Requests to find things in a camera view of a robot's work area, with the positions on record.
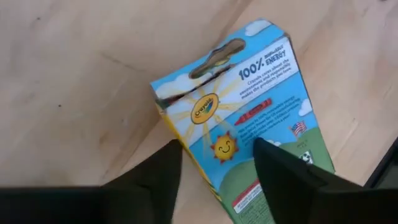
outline red crayon illustration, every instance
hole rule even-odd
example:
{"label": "red crayon illustration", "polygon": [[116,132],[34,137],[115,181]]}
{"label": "red crayon illustration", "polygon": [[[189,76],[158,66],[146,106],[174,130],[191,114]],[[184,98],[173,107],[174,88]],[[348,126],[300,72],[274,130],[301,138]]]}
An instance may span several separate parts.
{"label": "red crayon illustration", "polygon": [[271,98],[268,98],[266,101],[260,103],[259,105],[255,106],[253,109],[249,110],[249,112],[242,115],[237,122],[235,122],[235,126],[245,123],[250,118],[254,117],[254,115],[258,114],[260,111],[267,108],[269,105],[272,104]]}

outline cardboard box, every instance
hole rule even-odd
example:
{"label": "cardboard box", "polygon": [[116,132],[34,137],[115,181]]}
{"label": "cardboard box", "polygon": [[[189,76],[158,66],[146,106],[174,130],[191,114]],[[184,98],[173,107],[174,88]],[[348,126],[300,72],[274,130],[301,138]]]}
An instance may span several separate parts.
{"label": "cardboard box", "polygon": [[273,223],[256,137],[334,172],[289,36],[265,19],[151,83],[157,107],[235,223]]}

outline white cloud illustration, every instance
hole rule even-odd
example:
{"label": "white cloud illustration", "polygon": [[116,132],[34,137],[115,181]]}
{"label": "white cloud illustration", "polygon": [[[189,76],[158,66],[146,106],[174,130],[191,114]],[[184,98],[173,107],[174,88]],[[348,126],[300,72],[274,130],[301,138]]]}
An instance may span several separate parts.
{"label": "white cloud illustration", "polygon": [[267,140],[267,142],[273,144],[274,146],[280,146],[280,142],[274,142],[273,140]]}
{"label": "white cloud illustration", "polygon": [[301,108],[298,111],[298,115],[304,116],[311,111],[312,111],[312,106],[311,106],[310,100],[309,99],[303,100],[303,103],[301,104]]}
{"label": "white cloud illustration", "polygon": [[266,21],[265,19],[254,21],[251,24],[249,24],[248,26],[246,26],[246,31],[245,31],[244,35],[249,36],[249,37],[254,36],[254,35],[258,34],[260,31],[262,31],[263,29],[265,29],[266,27],[268,27],[269,25],[271,25],[271,23]]}
{"label": "white cloud illustration", "polygon": [[194,89],[196,86],[201,85],[212,76],[210,72],[202,75],[200,78],[195,79],[190,78],[188,75],[188,73],[183,73],[174,81],[163,83],[155,91],[157,97],[160,99],[166,99],[171,96],[186,93]]}

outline wood grain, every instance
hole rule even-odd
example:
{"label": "wood grain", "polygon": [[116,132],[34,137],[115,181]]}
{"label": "wood grain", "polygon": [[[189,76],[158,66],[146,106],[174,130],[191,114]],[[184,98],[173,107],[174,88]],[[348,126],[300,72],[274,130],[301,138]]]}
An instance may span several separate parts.
{"label": "wood grain", "polygon": [[[337,174],[363,184],[398,136],[396,1],[0,1],[0,184],[101,184],[134,167],[173,138],[149,82],[258,17],[292,37]],[[187,220],[230,223],[185,156]]]}

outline crayola logo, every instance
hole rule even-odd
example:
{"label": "crayola logo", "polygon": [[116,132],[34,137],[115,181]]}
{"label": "crayola logo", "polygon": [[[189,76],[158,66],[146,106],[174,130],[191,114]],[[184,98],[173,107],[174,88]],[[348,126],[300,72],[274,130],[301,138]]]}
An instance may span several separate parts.
{"label": "crayola logo", "polygon": [[200,98],[193,106],[191,120],[194,124],[202,124],[210,119],[218,107],[218,96],[210,93]]}

